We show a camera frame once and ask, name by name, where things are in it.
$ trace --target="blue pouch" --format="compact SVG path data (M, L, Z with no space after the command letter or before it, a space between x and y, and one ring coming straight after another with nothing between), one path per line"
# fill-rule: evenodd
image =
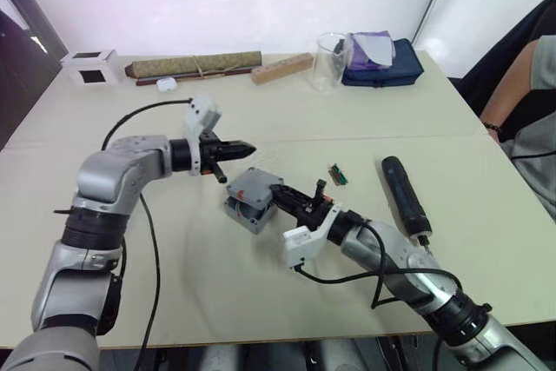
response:
M423 73L419 58L409 40L403 38L394 41L396 57L392 67L378 70L344 70L341 79L346 86L405 86L414 84Z

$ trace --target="person's hand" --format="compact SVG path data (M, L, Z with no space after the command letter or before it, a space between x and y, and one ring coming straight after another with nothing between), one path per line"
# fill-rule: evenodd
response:
M500 145L500 139L498 138L498 132L496 132L493 129L487 129L486 130L488 132L488 135L490 135L494 141L496 141L496 143L498 143Z

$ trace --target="clear glass cup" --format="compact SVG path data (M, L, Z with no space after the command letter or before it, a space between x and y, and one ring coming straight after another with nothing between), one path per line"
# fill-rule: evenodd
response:
M346 35L338 32L319 35L316 45L310 82L318 92L330 93L340 84L352 49Z

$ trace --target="black cylinder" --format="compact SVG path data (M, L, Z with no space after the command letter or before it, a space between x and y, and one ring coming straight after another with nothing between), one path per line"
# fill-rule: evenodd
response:
M344 237L348 234L349 230L354 226L354 223L351 219L348 218L346 212L340 212L334 223L332 223L332 227L328 232L327 239L332 243L340 246Z
M56 315L47 317L41 329L48 328L80 328L91 336L96 336L97 321L89 315Z
M406 170L396 156L382 160L384 178L390 187L392 196L400 212L400 218L408 235L432 231L425 210L419 203L414 188L409 182Z
M191 169L191 152L187 139L170 140L172 149L172 171L189 171Z
M106 294L101 320L96 329L97 335L106 335L116 324L120 300L122 299L122 277L111 274L110 286Z
M434 332L451 347L473 339L487 324L490 306L478 306L460 290L444 306L424 315Z
M72 207L61 242L76 248L120 248L128 219L127 215Z

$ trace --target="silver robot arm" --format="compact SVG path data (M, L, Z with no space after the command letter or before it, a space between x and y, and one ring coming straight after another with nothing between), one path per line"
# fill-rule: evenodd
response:
M462 365L490 371L548 371L539 358L488 313L490 306L476 305L452 278L425 272L396 273L401 268L440 269L440 266L398 229L351 210L342 211L340 204L323 195L325 184L322 180L317 183L314 197L289 186L270 186L273 203L298 222L296 229L283 234L287 267L294 268L315 258L326 241L330 241L365 270L377 272L381 249L370 230L373 229L386 253L384 284L427 321Z
M52 249L33 303L35 333L13 350L2 371L98 370L96 336L116 322L122 279L112 271L143 187L176 171L215 174L226 182L217 163L255 151L242 141L218 139L212 128L220 113L207 97L197 97L189 112L195 129L186 131L186 139L126 137L85 160L72 207L64 211L62 239Z

